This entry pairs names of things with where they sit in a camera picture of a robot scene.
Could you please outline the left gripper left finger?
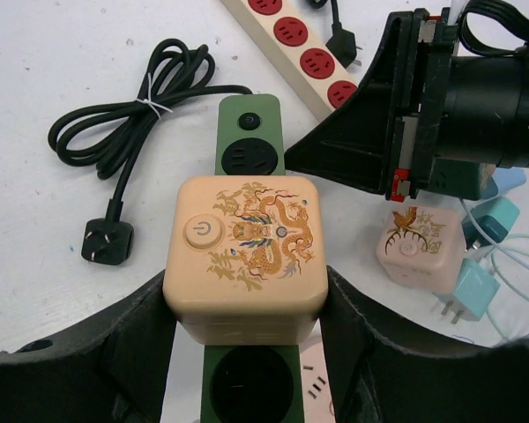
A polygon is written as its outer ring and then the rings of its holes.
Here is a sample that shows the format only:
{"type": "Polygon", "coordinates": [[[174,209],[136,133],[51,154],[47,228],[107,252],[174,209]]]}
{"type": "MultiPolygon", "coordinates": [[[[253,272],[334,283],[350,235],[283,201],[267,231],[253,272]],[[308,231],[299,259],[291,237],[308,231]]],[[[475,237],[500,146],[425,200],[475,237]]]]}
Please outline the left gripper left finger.
{"type": "Polygon", "coordinates": [[[158,273],[55,334],[0,352],[0,422],[158,422],[176,319],[158,273]]]}

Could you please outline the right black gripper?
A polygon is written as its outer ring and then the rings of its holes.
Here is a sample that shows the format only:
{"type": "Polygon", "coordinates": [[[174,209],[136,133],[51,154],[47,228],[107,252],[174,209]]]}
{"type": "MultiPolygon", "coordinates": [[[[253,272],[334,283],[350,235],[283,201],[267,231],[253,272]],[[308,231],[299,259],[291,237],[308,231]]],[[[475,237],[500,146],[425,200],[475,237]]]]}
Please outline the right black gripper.
{"type": "Polygon", "coordinates": [[[452,25],[395,11],[355,92],[289,147],[286,169],[393,201],[426,189],[436,160],[529,168],[529,19],[513,6],[467,6],[452,25]],[[523,44],[492,48],[468,24],[471,14],[499,23],[523,44]],[[418,115],[404,121],[401,159],[393,148],[397,118],[414,109],[420,27],[427,64],[418,115]]]}

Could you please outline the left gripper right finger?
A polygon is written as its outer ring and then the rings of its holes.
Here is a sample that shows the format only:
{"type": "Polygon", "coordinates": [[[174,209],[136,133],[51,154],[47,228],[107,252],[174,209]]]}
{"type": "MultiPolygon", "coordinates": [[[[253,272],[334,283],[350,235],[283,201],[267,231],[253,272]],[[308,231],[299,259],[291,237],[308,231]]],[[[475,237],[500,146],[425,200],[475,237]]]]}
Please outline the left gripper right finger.
{"type": "Polygon", "coordinates": [[[529,422],[529,338],[471,345],[327,275],[320,323],[338,422],[529,422]]]}

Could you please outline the pink round socket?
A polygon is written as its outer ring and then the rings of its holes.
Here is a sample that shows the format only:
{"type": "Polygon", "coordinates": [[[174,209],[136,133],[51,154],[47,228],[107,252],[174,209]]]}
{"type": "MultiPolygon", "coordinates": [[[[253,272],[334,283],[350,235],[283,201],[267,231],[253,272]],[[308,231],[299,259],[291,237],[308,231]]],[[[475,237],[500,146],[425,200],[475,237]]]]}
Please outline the pink round socket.
{"type": "Polygon", "coordinates": [[[334,406],[319,335],[309,338],[300,348],[302,399],[305,423],[335,423],[334,406]]]}

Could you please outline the light pink cube adapter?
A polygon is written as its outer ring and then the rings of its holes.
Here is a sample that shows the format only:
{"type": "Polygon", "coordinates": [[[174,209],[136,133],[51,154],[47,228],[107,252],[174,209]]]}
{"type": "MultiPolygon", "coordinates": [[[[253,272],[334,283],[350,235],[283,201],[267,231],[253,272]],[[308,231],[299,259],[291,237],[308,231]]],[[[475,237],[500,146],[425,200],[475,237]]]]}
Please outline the light pink cube adapter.
{"type": "Polygon", "coordinates": [[[376,247],[393,282],[436,294],[454,290],[465,252],[458,213],[419,205],[391,211],[376,247]]]}

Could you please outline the green power strip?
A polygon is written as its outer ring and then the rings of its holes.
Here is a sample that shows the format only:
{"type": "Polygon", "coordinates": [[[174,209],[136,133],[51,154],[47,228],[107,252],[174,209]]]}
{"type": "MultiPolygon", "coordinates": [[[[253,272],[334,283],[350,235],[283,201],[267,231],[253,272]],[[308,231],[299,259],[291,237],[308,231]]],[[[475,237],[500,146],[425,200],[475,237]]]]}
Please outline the green power strip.
{"type": "MultiPolygon", "coordinates": [[[[279,100],[271,94],[220,102],[216,174],[286,172],[279,100]]],[[[295,345],[217,345],[204,349],[203,422],[302,422],[300,354],[295,345]]]]}

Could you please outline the light teal charger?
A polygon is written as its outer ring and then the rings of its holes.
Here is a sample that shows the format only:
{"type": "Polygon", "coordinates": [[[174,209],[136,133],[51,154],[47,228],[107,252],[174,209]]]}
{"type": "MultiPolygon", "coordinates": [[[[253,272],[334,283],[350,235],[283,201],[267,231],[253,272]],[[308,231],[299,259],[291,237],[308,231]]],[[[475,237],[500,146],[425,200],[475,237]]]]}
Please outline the light teal charger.
{"type": "Polygon", "coordinates": [[[459,321],[478,322],[495,298],[499,282],[477,262],[465,258],[456,285],[451,293],[435,293],[443,303],[442,316],[451,315],[451,324],[459,321]]]}

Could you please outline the light blue charger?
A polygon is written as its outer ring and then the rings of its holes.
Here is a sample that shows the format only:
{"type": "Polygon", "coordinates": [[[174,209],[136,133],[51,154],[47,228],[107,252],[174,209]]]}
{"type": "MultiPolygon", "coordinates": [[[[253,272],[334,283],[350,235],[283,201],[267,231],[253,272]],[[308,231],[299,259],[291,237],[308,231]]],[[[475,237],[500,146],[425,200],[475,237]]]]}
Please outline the light blue charger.
{"type": "Polygon", "coordinates": [[[526,183],[525,170],[521,167],[499,167],[490,177],[483,191],[482,199],[505,195],[507,192],[526,183]]]}

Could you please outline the beige wooden power strip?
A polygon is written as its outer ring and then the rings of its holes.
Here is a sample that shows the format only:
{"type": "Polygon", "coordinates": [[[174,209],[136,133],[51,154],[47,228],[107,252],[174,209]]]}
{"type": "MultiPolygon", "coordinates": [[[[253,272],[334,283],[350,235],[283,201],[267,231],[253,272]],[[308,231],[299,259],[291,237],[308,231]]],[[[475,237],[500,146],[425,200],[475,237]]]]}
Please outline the beige wooden power strip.
{"type": "Polygon", "coordinates": [[[318,121],[357,89],[354,78],[288,1],[222,3],[318,121]]]}

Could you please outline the teal dual usb charger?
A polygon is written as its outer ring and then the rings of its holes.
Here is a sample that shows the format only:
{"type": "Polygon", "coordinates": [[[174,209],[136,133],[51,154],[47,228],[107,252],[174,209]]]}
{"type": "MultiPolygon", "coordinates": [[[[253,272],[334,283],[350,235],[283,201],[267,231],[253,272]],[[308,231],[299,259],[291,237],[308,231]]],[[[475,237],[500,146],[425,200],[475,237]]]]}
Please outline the teal dual usb charger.
{"type": "MultiPolygon", "coordinates": [[[[482,231],[494,242],[502,242],[517,221],[520,210],[507,197],[496,197],[470,211],[482,231]]],[[[490,242],[477,230],[468,215],[462,221],[466,249],[487,247],[490,242]]]]}

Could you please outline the dark green cube adapter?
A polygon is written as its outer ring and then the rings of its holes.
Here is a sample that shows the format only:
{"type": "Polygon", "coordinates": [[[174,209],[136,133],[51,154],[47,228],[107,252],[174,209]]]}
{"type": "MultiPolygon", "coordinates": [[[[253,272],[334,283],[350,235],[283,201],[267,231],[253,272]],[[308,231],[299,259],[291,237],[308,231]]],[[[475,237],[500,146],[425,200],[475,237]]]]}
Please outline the dark green cube adapter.
{"type": "Polygon", "coordinates": [[[426,191],[467,200],[482,198],[494,164],[436,159],[426,191]]]}

